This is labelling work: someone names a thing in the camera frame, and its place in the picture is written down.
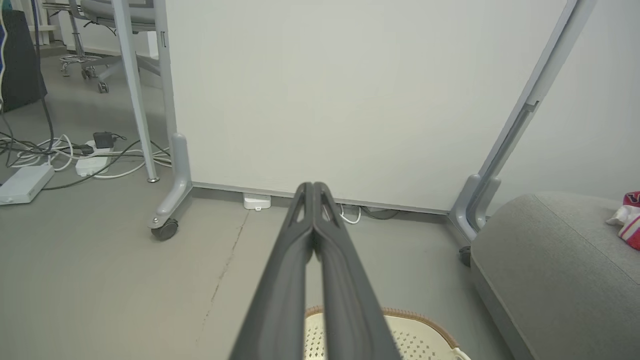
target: caster wheel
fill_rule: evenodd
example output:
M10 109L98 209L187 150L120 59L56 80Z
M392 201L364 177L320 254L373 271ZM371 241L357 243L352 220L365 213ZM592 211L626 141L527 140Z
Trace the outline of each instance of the caster wheel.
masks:
M157 229L151 229L151 233L160 241L169 240L178 231L178 221L176 219L168 219L164 225Z
M98 91L100 94L109 92L109 85L107 85L107 83L98 83Z
M460 253L460 261L465 266L471 267L471 246L465 246L458 252Z

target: brown basket rim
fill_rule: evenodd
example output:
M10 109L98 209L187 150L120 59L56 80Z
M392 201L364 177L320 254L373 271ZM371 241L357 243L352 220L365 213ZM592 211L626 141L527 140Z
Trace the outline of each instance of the brown basket rim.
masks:
M312 315L322 313L323 309L324 309L323 306L314 306L314 307L308 308L305 311L305 319ZM451 336L442 326L438 325L433 320L427 318L422 314L414 313L412 311L394 309L391 307L383 307L382 314L387 316L394 316L396 318L404 318L404 319L419 321L427 326L430 326L433 330L439 333L452 349L460 347L460 345L453 338L453 336Z

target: white adapter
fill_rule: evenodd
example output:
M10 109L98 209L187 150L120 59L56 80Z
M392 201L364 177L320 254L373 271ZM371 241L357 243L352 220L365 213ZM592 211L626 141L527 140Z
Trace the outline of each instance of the white adapter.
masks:
M23 167L0 186L0 205L27 204L51 180L51 165Z
M243 193L244 208L260 211L271 207L271 197L269 195L258 195L254 193Z
M93 147L94 154L101 154L103 152L113 151L113 148L97 149L95 147L95 141L93 140L87 141L85 144L89 145L90 147ZM94 156L88 159L81 159L81 160L78 160L78 162L76 163L76 173L82 177L93 175L96 172L100 171L100 169L102 169L103 167L107 166L107 163L109 163L109 158L102 157L102 156ZM109 168L104 169L100 173L104 174L107 171L109 171Z

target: perforated basket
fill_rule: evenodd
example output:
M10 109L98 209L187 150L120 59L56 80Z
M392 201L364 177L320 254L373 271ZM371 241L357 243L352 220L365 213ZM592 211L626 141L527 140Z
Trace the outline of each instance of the perforated basket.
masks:
M403 360L470 360L454 338L438 324L408 311L382 308ZM326 359L323 307L305 313L305 359Z

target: concrete floor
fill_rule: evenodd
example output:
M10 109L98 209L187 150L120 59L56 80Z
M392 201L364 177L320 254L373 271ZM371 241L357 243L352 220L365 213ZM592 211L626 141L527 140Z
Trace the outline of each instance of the concrete floor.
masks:
M123 77L109 81L109 94L98 94L95 80L83 81L75 68L63 78L55 58L43 59L42 68L57 135L76 143L96 131L136 139ZM164 146L161 91L145 87L143 97L151 137ZM47 139L39 104L6 117L17 138ZM119 161L109 173L136 164ZM160 243L145 227L171 186L170 169L158 170L156 184L139 170L0 207L0 359L228 356L287 211L277 205L287 201L255 212L243 208L238 193L202 190L178 234ZM13 171L0 167L0 183ZM77 179L71 168L49 185ZM348 229L382 306L434 319L473 360L511 359L443 221L365 217ZM307 304L319 305L315 258L307 270Z

